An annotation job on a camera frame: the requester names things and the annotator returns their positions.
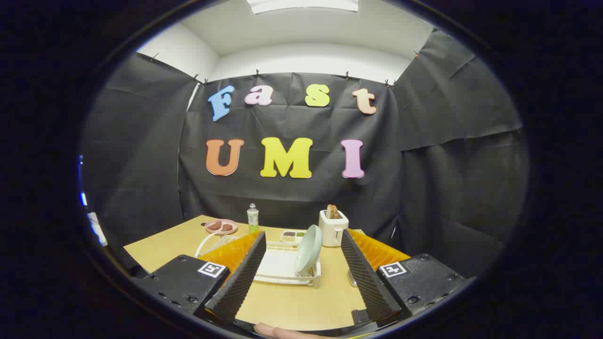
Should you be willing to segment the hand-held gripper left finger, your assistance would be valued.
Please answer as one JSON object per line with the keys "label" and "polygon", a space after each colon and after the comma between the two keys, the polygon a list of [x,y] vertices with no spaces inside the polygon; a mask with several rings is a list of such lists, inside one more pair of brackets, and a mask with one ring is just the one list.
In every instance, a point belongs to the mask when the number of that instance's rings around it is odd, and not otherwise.
{"label": "hand-held gripper left finger", "polygon": [[266,250],[265,233],[255,232],[198,258],[178,255],[133,283],[177,313],[231,325]]}

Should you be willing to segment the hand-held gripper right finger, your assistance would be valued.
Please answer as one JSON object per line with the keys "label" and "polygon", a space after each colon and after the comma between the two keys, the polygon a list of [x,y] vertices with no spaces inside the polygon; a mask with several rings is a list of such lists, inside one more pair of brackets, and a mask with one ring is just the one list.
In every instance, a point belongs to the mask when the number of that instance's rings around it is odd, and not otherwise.
{"label": "hand-held gripper right finger", "polygon": [[474,281],[435,256],[408,256],[356,230],[344,230],[341,249],[368,318],[378,325],[424,313]]}

